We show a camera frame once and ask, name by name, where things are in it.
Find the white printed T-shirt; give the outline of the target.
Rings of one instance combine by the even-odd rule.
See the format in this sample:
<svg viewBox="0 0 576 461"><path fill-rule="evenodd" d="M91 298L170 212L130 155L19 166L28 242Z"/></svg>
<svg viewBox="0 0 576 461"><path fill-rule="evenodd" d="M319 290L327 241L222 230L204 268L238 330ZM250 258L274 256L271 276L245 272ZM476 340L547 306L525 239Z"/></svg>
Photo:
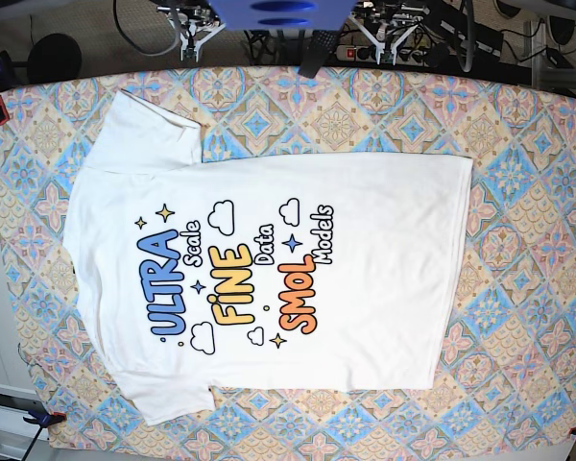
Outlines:
<svg viewBox="0 0 576 461"><path fill-rule="evenodd" d="M464 254L472 161L206 162L199 124L118 92L62 244L89 339L149 425L215 387L426 390Z"/></svg>

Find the black power strip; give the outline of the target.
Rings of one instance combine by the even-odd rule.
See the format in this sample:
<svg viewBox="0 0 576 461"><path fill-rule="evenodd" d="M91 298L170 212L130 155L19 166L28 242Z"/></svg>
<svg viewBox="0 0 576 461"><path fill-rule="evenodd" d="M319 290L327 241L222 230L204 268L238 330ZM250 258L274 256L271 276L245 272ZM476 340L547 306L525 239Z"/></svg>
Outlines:
<svg viewBox="0 0 576 461"><path fill-rule="evenodd" d="M377 48L374 45L340 44L335 50L335 57L341 62L364 62L372 64L407 64L424 65L424 59L429 53L429 47L403 47L394 55L390 49L385 49L377 58Z"/></svg>

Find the black round stand base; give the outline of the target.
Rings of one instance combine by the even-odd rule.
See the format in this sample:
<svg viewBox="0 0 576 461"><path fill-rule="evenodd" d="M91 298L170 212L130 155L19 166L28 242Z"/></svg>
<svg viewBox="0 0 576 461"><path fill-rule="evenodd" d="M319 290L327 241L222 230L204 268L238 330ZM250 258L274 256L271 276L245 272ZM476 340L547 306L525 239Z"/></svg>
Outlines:
<svg viewBox="0 0 576 461"><path fill-rule="evenodd" d="M83 55L78 42L65 34L51 34L39 40L27 58L30 84L48 84L79 77Z"/></svg>

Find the patterned tile tablecloth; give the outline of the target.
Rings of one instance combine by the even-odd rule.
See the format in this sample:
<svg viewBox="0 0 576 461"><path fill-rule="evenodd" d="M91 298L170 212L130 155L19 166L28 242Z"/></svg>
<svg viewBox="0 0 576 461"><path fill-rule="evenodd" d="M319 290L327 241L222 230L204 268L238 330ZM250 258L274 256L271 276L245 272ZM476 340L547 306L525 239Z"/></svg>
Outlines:
<svg viewBox="0 0 576 461"><path fill-rule="evenodd" d="M474 160L467 248L426 391L216 392L151 427L75 311L60 237L70 188L114 93L199 122L204 158L355 151ZM67 419L49 440L194 460L445 460L571 441L576 428L576 99L467 78L215 67L105 76L4 95L0 248L18 352Z"/></svg>

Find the blue clamp lower left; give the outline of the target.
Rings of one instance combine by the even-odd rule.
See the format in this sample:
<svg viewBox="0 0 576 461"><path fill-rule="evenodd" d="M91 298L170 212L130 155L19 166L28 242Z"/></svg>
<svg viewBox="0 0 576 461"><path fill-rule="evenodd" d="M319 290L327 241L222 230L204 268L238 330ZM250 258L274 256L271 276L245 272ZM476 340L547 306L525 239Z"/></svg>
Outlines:
<svg viewBox="0 0 576 461"><path fill-rule="evenodd" d="M63 413L47 413L45 411L29 410L27 415L23 417L23 421L31 425L48 428L52 425L65 422L66 415Z"/></svg>

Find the white cabinet lower left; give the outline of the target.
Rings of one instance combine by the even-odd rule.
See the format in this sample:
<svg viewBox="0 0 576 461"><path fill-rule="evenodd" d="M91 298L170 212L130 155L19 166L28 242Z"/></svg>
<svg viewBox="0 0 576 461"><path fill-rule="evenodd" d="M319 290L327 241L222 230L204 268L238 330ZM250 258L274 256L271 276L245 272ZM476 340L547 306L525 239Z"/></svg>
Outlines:
<svg viewBox="0 0 576 461"><path fill-rule="evenodd" d="M35 391L0 384L0 459L22 460L37 433L37 441L47 442L46 428L25 421L47 412Z"/></svg>

